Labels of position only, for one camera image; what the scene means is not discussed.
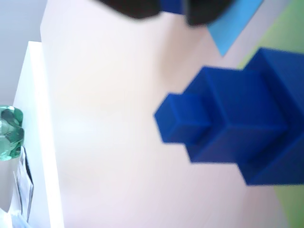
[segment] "blue block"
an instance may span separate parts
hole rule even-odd
[[[181,0],[161,0],[161,10],[169,13],[183,14]]]
[[[246,69],[262,73],[289,131],[239,168],[247,184],[304,184],[304,55],[260,49]]]
[[[192,162],[242,162],[280,136],[287,124],[261,75],[204,67],[184,94],[199,95],[212,126],[195,145]]]
[[[202,68],[175,96],[190,103],[169,102],[177,113],[197,105],[209,116],[195,140],[174,127],[163,134],[178,110],[162,108],[167,99],[155,116],[162,137],[174,132],[192,162],[235,162],[248,185],[304,184],[303,54],[261,48],[243,70]]]
[[[194,144],[211,125],[200,97],[168,94],[155,113],[165,143]]]

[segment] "transparent glass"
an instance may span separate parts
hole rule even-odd
[[[23,113],[13,106],[0,106],[0,160],[20,156],[24,141]]]

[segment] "black object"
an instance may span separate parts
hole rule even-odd
[[[157,15],[161,11],[159,0],[98,0],[112,9],[135,19]]]
[[[98,0],[112,9],[134,19],[158,15],[160,0]],[[208,24],[217,19],[234,0],[181,0],[189,25]]]
[[[184,0],[185,16],[189,25],[215,21],[234,0]]]

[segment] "blue paper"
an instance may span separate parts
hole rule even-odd
[[[263,0],[236,0],[236,2],[215,22],[208,25],[221,55],[225,55]]]

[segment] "gray wall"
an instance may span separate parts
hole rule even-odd
[[[41,41],[47,0],[0,0],[0,105],[12,105],[28,41]]]

